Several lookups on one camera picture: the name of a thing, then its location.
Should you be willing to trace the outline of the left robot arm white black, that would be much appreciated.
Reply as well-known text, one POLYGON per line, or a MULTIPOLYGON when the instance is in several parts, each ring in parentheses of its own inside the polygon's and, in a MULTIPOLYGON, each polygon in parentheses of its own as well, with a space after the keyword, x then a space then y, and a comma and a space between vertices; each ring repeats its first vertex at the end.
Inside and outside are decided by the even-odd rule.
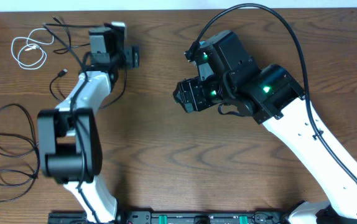
POLYGON ((123 22, 88 26, 90 51, 78 58, 78 82, 52 110, 37 116, 43 174, 63 185, 85 210, 90 223, 119 223, 118 201, 100 174, 102 149, 95 116, 111 94, 118 70, 139 66, 139 48, 126 46, 123 22))

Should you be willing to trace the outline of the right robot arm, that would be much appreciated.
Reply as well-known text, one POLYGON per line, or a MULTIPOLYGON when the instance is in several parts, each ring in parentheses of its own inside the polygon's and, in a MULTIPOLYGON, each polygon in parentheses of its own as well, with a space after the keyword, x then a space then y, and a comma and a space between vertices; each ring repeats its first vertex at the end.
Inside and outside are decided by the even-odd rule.
POLYGON ((259 68, 238 36, 224 30, 196 47, 198 76, 178 82, 174 100, 191 113, 232 105, 277 136, 328 197, 302 202, 287 223, 357 223, 357 162, 305 102, 304 89, 277 64, 259 68))

